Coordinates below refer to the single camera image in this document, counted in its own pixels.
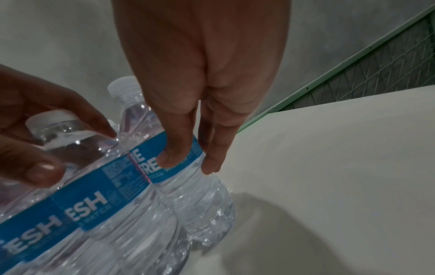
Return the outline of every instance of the water bottle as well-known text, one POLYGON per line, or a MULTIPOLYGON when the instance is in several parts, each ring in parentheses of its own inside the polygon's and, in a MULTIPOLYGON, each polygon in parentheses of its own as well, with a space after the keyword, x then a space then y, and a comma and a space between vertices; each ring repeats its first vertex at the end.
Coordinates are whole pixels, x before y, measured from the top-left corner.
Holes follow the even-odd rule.
MULTIPOLYGON (((68 165, 63 180, 71 177, 73 170, 74 167, 68 165)), ((53 189, 33 189, 2 180, 0 190, 9 198, 0 209, 0 222, 4 226, 0 235, 8 240, 3 242, 3 248, 7 253, 17 254, 10 260, 15 261, 14 264, 6 268, 1 267, 0 260, 0 274, 34 275, 40 271, 51 275, 106 275, 107 272, 101 272, 103 267, 116 263, 110 254, 95 258, 101 250, 88 249, 93 245, 91 240, 61 211, 53 210, 56 206, 48 198, 53 189), (88 270, 86 267, 92 257, 93 268, 88 270)))
MULTIPOLYGON (((172 275, 183 267, 190 252, 186 231, 122 146, 65 111, 35 115, 26 126, 46 151, 77 167, 50 198, 86 236, 110 247, 123 274, 172 275)), ((93 251, 98 261, 108 250, 88 245, 84 251, 93 251)), ((92 256, 74 262, 92 269, 83 274, 93 271, 92 256)))
POLYGON ((171 169, 155 162, 166 145, 166 133, 144 101, 135 77, 112 82, 108 91, 122 107, 119 137, 135 161, 154 183, 166 204, 173 205, 188 234, 204 246, 225 237, 234 221, 235 208, 227 188, 216 175, 201 172, 205 154, 198 141, 186 159, 171 169))

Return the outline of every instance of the metal mesh panel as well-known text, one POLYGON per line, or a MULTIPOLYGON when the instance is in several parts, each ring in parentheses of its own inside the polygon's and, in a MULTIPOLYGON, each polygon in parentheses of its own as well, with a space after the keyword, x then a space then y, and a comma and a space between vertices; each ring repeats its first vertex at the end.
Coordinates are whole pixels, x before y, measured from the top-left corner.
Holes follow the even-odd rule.
POLYGON ((435 84, 429 17, 393 37, 282 111, 435 84))

